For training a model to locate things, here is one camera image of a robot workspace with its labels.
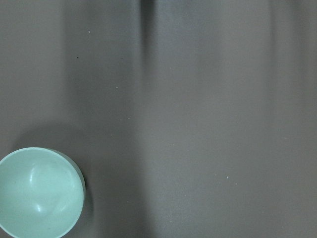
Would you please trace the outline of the green bowl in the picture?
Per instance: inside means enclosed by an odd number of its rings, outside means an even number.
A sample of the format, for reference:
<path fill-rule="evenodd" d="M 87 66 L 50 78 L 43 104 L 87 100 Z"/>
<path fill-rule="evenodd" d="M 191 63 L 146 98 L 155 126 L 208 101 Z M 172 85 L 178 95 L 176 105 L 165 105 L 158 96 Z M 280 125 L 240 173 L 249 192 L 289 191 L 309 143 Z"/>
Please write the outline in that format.
<path fill-rule="evenodd" d="M 0 161 L 0 227 L 13 238 L 61 238 L 77 223 L 86 186 L 77 164 L 53 149 L 28 147 Z"/>

